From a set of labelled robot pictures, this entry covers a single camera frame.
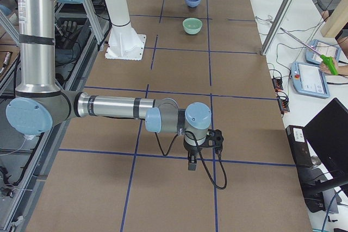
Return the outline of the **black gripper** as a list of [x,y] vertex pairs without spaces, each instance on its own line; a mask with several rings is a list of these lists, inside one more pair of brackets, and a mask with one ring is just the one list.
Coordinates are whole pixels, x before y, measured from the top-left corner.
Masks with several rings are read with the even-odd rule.
[[187,143],[186,140],[183,141],[183,145],[188,152],[188,170],[195,171],[197,166],[197,155],[201,149],[196,145]]

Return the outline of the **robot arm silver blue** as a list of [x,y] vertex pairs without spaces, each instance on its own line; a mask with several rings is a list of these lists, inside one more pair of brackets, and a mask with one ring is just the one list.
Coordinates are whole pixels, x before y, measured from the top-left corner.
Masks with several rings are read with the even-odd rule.
[[55,82],[55,12],[58,0],[17,0],[21,83],[6,108],[18,132],[39,135],[74,117],[104,116],[144,120],[153,133],[183,135],[188,169],[196,168],[209,142],[210,109],[203,103],[180,109],[171,99],[90,95],[66,91]]

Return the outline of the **person's hand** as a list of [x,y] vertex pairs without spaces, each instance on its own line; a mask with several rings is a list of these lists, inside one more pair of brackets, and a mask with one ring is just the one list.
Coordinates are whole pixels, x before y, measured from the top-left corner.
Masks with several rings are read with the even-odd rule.
[[[334,63],[334,66],[335,66],[335,69],[336,69],[337,75],[338,75],[338,73],[339,73],[339,66],[338,66],[338,63],[337,63],[336,60],[333,60],[333,63]],[[320,70],[323,71],[325,74],[332,75],[331,70],[327,67],[327,65],[325,65],[324,62],[322,62],[322,63],[320,64]]]

